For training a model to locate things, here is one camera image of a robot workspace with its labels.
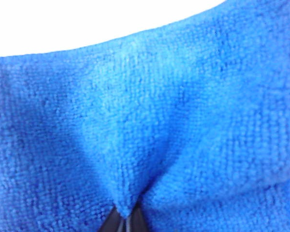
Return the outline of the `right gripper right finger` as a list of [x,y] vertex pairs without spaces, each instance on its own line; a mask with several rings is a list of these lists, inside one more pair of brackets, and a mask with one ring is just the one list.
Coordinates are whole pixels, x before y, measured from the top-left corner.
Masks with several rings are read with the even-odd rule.
[[126,219],[127,232],[149,232],[147,223],[142,213],[141,206],[137,204]]

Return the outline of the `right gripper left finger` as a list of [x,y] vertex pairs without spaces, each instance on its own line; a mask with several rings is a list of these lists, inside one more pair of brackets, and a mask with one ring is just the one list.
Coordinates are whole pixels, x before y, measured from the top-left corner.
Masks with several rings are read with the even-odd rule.
[[125,219],[120,215],[117,208],[114,206],[100,226],[98,232],[124,232]]

